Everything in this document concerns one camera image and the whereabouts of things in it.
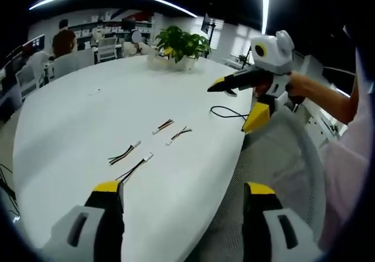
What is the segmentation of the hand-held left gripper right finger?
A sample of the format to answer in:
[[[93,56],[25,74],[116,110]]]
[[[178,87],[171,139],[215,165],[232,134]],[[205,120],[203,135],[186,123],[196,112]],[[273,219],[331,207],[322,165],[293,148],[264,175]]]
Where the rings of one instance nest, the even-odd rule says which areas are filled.
[[[244,261],[316,261],[321,255],[308,224],[260,183],[244,184],[242,236]]]

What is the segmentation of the person's right hand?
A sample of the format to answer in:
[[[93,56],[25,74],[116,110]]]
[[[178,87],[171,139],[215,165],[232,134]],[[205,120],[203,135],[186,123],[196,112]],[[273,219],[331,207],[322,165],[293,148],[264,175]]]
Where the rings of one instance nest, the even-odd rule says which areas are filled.
[[[309,98],[312,92],[312,80],[298,72],[292,71],[289,74],[289,83],[286,90],[290,97]]]

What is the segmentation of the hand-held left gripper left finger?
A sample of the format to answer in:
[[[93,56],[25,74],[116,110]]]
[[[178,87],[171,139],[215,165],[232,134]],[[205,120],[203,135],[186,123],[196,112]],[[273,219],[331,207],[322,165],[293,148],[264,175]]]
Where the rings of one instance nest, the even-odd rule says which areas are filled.
[[[42,247],[44,261],[121,261],[123,212],[123,183],[97,185],[84,205],[53,225]]]

